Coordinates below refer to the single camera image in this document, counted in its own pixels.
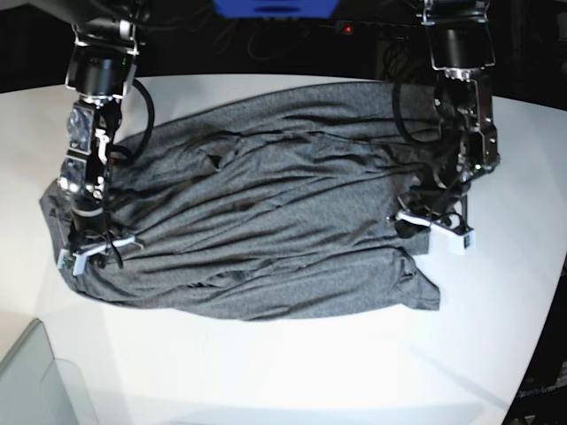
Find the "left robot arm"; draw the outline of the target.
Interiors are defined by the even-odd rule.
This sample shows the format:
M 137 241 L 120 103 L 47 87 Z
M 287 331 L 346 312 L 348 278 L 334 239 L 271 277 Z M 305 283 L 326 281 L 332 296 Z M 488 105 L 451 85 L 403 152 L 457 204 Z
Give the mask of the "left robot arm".
M 439 116 L 435 141 L 414 138 L 401 114 L 401 85 L 392 88 L 396 128 L 409 146 L 429 153 L 417 186 L 398 197 L 390 220 L 402 237 L 425 229 L 470 240 L 468 192 L 471 184 L 500 164 L 493 121 L 492 82 L 486 68 L 495 53 L 487 1 L 414 1 L 437 72 L 433 101 Z

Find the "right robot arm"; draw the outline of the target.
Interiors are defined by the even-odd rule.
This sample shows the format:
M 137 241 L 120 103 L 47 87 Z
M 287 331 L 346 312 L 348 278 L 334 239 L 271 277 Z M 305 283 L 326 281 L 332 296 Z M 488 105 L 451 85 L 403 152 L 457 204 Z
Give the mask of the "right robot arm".
M 82 274 L 90 259 L 120 256 L 136 237 L 110 223 L 107 189 L 114 164 L 129 165 L 144 151 L 155 122 L 147 89 L 136 80 L 137 31 L 149 21 L 147 1 L 36 1 L 35 7 L 70 24 L 74 50 L 65 85 L 78 95 L 66 124 L 67 151 L 58 177 L 71 212 L 71 225 L 58 255 L 58 268 Z M 121 103 L 136 89 L 147 107 L 147 125 L 135 151 L 114 138 Z

